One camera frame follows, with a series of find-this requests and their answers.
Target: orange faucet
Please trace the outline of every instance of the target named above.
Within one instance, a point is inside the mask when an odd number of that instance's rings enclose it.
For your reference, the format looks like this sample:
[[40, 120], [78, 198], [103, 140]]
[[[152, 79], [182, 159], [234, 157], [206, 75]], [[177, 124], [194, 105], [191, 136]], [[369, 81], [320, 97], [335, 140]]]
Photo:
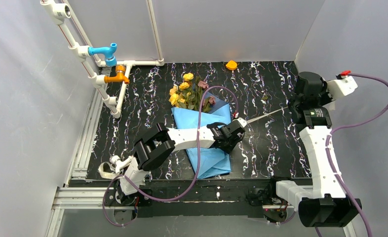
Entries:
[[104, 82], [124, 82], [125, 84], [129, 84], [129, 79], [124, 75], [126, 68], [123, 65], [116, 66], [116, 76], [115, 77], [104, 77]]

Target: blue faucet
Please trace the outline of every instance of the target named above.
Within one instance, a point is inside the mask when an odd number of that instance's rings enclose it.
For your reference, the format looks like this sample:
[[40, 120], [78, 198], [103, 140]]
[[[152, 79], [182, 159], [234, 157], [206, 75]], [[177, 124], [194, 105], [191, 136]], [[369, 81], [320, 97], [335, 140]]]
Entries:
[[110, 47], [101, 47], [101, 48], [94, 48], [94, 47], [89, 47], [88, 48], [88, 53], [89, 55], [94, 55], [94, 54], [103, 54], [105, 56], [105, 64], [109, 67], [113, 67], [117, 64], [116, 57], [114, 56], [114, 53], [117, 50], [117, 44], [112, 43]]

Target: faucet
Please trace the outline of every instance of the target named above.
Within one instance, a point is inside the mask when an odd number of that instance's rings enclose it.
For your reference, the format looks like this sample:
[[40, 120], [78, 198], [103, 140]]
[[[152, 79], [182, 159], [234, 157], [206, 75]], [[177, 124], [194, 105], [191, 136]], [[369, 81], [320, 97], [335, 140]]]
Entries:
[[93, 56], [94, 54], [103, 54], [105, 56], [105, 64], [109, 67], [113, 67], [117, 64], [116, 57], [114, 53], [117, 50], [117, 44], [111, 43], [110, 47], [101, 47], [101, 48], [88, 48], [88, 54]]
[[115, 77], [104, 77], [105, 83], [110, 82], [124, 82], [125, 84], [129, 84], [129, 79], [124, 75], [124, 72], [126, 71], [126, 68], [123, 65], [117, 65], [116, 66], [116, 76]]

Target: flower bouquet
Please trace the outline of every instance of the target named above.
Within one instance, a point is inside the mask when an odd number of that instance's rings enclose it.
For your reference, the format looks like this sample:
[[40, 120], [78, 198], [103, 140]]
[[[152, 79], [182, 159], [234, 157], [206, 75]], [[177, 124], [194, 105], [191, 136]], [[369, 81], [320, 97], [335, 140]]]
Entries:
[[[169, 90], [169, 102], [174, 106], [172, 114], [178, 129], [197, 128], [198, 110], [202, 106], [201, 126], [206, 126], [214, 122], [229, 124], [231, 122], [231, 113], [229, 104], [220, 100], [216, 96], [207, 93], [205, 100], [200, 105], [204, 91], [208, 84], [196, 77], [192, 73], [183, 76], [184, 81], [179, 86], [173, 86]], [[188, 157], [193, 169], [197, 169], [197, 148], [187, 149]], [[227, 174], [231, 171], [229, 154], [220, 149], [201, 148], [201, 162], [198, 178], [204, 179], [219, 174]]]

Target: flower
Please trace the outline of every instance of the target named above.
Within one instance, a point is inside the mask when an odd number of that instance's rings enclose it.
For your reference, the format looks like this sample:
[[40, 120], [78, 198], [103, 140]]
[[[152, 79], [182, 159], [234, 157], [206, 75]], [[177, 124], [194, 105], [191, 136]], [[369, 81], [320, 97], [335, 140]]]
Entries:
[[175, 94], [171, 95], [169, 102], [171, 102], [171, 105], [176, 105], [178, 102], [178, 94], [175, 93]]
[[202, 80], [198, 82], [197, 84], [199, 87], [203, 88], [203, 89], [207, 89], [208, 88], [208, 84], [203, 82]]
[[190, 85], [187, 82], [183, 82], [180, 85], [180, 90], [187, 89], [188, 87], [190, 87]]
[[211, 106], [216, 104], [216, 98], [214, 96], [208, 97], [208, 102], [210, 103]]
[[194, 78], [194, 75], [192, 73], [187, 73], [187, 74], [184, 74], [183, 78], [184, 78], [184, 81], [190, 81]]
[[169, 90], [169, 95], [173, 95], [177, 92], [178, 87], [175, 85], [172, 89]]

